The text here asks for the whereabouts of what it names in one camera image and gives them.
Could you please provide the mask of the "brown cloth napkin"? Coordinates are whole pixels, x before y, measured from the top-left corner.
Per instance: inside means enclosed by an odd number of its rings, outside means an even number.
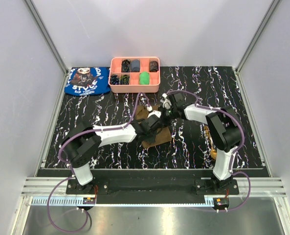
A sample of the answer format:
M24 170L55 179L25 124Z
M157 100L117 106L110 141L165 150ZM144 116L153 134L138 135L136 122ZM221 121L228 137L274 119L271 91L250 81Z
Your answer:
M148 117L149 111L143 105L138 105L135 112L135 119L145 119ZM160 144L164 144L172 140L171 132L169 127L157 130L157 135L154 140L142 141L143 148L150 148Z

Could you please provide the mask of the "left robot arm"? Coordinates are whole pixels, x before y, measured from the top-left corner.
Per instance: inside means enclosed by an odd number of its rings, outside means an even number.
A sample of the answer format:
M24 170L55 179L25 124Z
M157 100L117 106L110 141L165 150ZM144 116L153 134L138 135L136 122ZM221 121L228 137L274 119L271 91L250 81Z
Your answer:
M94 187L89 162L98 148L121 142L130 143L134 140L152 140L162 128L163 122L157 115L121 125L103 127L81 124L66 137L59 155L65 154L72 177L77 181L77 188L88 194Z

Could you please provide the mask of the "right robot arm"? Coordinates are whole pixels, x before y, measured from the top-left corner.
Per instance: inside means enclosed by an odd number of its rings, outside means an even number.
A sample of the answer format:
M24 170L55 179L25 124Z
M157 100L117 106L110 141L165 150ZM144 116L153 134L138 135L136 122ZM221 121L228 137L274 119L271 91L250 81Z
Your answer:
M216 147L216 161L212 176L205 183L205 189L216 194L227 190L233 180L235 154L244 145L244 128L231 106L215 108L186 102L183 93L187 91L169 91L162 95L162 107L159 109L164 121L177 118L197 121L208 127L212 143Z

